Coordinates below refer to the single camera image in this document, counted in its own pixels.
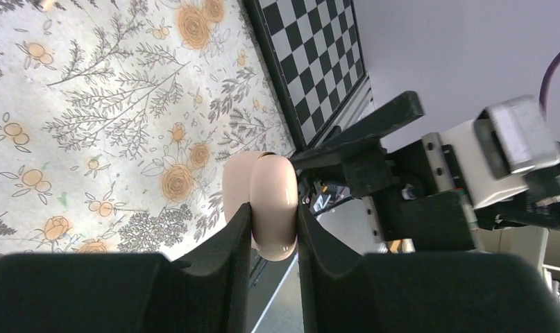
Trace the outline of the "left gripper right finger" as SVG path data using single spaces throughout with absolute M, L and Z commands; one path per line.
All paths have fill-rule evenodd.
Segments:
M 306 332 L 560 332 L 535 268 L 496 253 L 361 255 L 298 208 Z

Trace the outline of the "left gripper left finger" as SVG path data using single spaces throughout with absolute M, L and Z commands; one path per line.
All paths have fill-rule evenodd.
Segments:
M 243 332 L 251 208 L 171 261 L 160 253 L 0 259 L 0 332 Z

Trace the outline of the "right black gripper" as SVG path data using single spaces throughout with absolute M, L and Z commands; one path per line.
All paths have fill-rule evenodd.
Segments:
M 366 200 L 384 241 L 410 239 L 417 252 L 475 250 L 473 209 L 466 190 L 453 184 L 439 138 L 430 135 L 394 152 L 382 145 L 383 137 L 424 114 L 418 94 L 404 91 L 291 163 Z

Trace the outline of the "pink round small object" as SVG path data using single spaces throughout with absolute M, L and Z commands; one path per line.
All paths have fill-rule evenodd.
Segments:
M 227 222 L 244 203 L 251 206 L 251 246 L 260 257 L 278 262 L 296 247 L 298 184 L 291 162 L 264 151 L 244 151 L 226 163 L 222 179 Z

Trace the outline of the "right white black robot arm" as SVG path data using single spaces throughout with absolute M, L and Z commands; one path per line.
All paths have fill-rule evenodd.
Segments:
M 560 230 L 560 142 L 533 96 L 397 151 L 383 147 L 383 137 L 423 115 L 418 94 L 403 92 L 291 163 L 364 200 L 379 240 L 409 239 L 417 251 L 474 250 L 479 229 Z

